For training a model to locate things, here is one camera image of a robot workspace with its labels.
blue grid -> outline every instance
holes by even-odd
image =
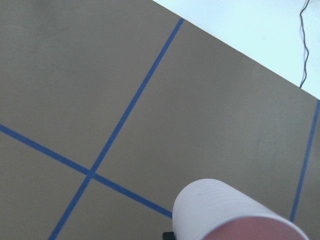
[[[132,98],[130,104],[128,105],[127,109],[125,110],[125,112],[123,113],[120,121],[118,122],[118,124],[116,125],[115,129],[113,130],[111,136],[109,137],[108,141],[106,142],[106,144],[104,145],[103,149],[101,150],[98,158],[96,159],[96,161],[94,162],[93,166],[91,167],[91,169],[87,169],[79,164],[77,164],[76,162],[46,148],[45,146],[42,146],[41,144],[19,134],[18,132],[15,132],[12,129],[9,129],[8,127],[0,124],[0,132],[3,132],[4,134],[20,141],[21,143],[26,144],[27,146],[59,161],[60,163],[67,165],[68,167],[78,171],[79,173],[82,173],[84,175],[86,175],[84,181],[82,182],[82,184],[80,185],[79,189],[77,190],[75,196],[73,197],[73,199],[71,200],[70,204],[68,205],[68,207],[66,208],[65,212],[63,213],[63,215],[61,216],[59,222],[57,223],[56,227],[54,228],[54,230],[52,231],[49,240],[55,240],[57,238],[57,236],[59,235],[61,229],[63,228],[64,224],[66,223],[66,221],[68,220],[70,214],[72,213],[73,209],[75,208],[76,204],[78,203],[78,201],[80,200],[81,196],[83,195],[84,191],[86,190],[88,184],[90,183],[91,179],[94,179],[106,186],[108,186],[109,188],[112,188],[113,190],[153,209],[154,211],[172,219],[172,213],[149,201],[148,199],[116,184],[115,182],[99,175],[96,173],[96,171],[98,170],[100,164],[102,163],[103,159],[105,158],[105,156],[107,155],[110,147],[112,146],[113,142],[115,141],[118,133],[120,132],[122,126],[125,124],[128,116],[130,115],[131,111],[133,110],[135,104],[137,103],[137,101],[139,100],[139,97],[141,96],[141,94],[143,93],[145,87],[147,86],[149,80],[151,79],[152,75],[154,74],[155,70],[157,69],[160,61],[162,60],[163,56],[165,55],[167,49],[169,48],[170,44],[172,43],[172,41],[174,40],[176,34],[178,33],[182,23],[184,22],[183,18],[180,18],[180,20],[178,21],[178,23],[176,24],[175,28],[173,29],[172,33],[170,34],[168,40],[166,41],[166,43],[164,44],[162,50],[160,51],[159,55],[157,56],[156,60],[154,61],[153,65],[151,66],[149,72],[147,73],[145,79],[143,80],[143,82],[141,83],[140,87],[138,88],[137,92],[135,93],[134,97]],[[313,121],[311,124],[311,130],[310,130],[310,134],[309,134],[309,138],[308,138],[308,142],[307,142],[307,147],[306,147],[306,152],[305,152],[305,157],[304,157],[304,161],[303,161],[303,165],[301,168],[301,173],[300,173],[300,178],[299,178],[299,182],[298,182],[298,186],[297,186],[297,190],[296,190],[296,194],[295,194],[295,198],[294,198],[294,203],[292,206],[292,211],[291,211],[291,215],[290,215],[290,221],[294,222],[295,220],[295,216],[296,216],[296,212],[298,209],[298,204],[299,204],[299,200],[300,200],[300,196],[301,196],[301,192],[302,192],[302,187],[303,187],[303,183],[304,183],[304,179],[306,176],[306,171],[307,171],[307,166],[308,166],[308,161],[309,161],[309,156],[310,156],[310,152],[311,152],[311,148],[312,148],[312,143],[313,143],[313,139],[315,136],[315,131],[316,131],[316,126],[317,126],[317,122],[318,122],[318,117],[319,117],[319,111],[320,111],[320,100],[317,101],[316,104],[316,108],[315,108],[315,112],[314,112],[314,116],[313,116]]]

